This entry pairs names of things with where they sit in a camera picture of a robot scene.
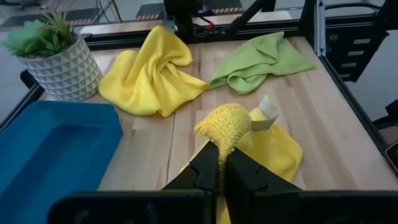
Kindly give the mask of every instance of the blue plastic bin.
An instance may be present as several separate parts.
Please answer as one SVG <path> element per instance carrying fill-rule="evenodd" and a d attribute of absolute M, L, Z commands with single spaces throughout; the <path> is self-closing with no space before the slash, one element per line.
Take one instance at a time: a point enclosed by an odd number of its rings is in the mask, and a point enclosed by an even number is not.
<path fill-rule="evenodd" d="M 112 105 L 29 105 L 0 133 L 0 223 L 44 224 L 57 199 L 96 190 L 121 136 Z"/>

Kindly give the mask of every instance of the white tag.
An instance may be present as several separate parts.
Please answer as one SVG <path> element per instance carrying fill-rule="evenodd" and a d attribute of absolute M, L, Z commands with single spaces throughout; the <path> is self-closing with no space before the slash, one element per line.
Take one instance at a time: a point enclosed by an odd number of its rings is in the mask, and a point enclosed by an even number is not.
<path fill-rule="evenodd" d="M 275 120 L 279 116 L 278 107 L 271 103 L 268 95 L 265 95 L 261 100 L 258 108 L 267 118 L 265 121 L 252 121 L 251 122 L 251 130 L 252 131 L 265 131 L 271 128 L 272 124 L 274 124 Z"/>

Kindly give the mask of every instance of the potted plant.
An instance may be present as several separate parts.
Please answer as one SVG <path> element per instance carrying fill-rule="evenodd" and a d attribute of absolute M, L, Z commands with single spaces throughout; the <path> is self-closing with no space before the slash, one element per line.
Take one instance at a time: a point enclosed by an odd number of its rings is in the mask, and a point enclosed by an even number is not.
<path fill-rule="evenodd" d="M 74 33 L 66 13 L 44 15 L 13 29 L 5 46 L 56 100 L 82 101 L 97 92 L 101 71 L 86 42 Z"/>

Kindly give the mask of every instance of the wooden table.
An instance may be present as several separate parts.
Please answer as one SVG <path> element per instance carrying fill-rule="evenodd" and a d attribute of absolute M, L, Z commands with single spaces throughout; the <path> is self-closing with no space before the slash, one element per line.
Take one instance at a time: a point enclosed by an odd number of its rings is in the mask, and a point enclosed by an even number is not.
<path fill-rule="evenodd" d="M 210 17 L 216 24 L 229 23 L 236 16 Z M 257 14 L 252 21 L 290 19 L 287 12 Z M 82 33 L 125 32 L 151 29 L 160 21 L 132 22 L 84 28 Z M 228 86 L 206 91 L 181 106 L 168 118 L 133 116 L 119 110 L 123 138 L 100 185 L 101 190 L 161 189 L 205 138 L 193 127 L 211 110 L 224 103 L 238 102 L 251 110 L 264 95 L 279 107 L 277 123 L 301 145 L 304 155 L 294 184 L 302 189 L 398 189 L 398 181 L 367 132 L 341 95 L 333 80 L 303 37 L 289 39 L 316 70 L 286 77 L 271 77 L 255 92 L 237 95 Z M 180 68 L 206 82 L 220 64 L 244 41 L 189 45 L 193 63 Z M 123 50 L 94 51 L 106 74 Z M 99 94 L 90 102 L 106 102 Z"/>

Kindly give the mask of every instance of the succulent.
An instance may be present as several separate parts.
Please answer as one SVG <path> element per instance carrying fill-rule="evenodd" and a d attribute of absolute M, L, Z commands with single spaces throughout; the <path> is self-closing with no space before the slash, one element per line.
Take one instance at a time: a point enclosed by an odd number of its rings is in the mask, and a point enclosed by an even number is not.
<path fill-rule="evenodd" d="M 12 29 L 4 45 L 13 55 L 25 58 L 46 58 L 56 55 L 76 42 L 66 21 L 66 13 L 44 14 L 45 23 L 25 22 L 23 28 Z"/>

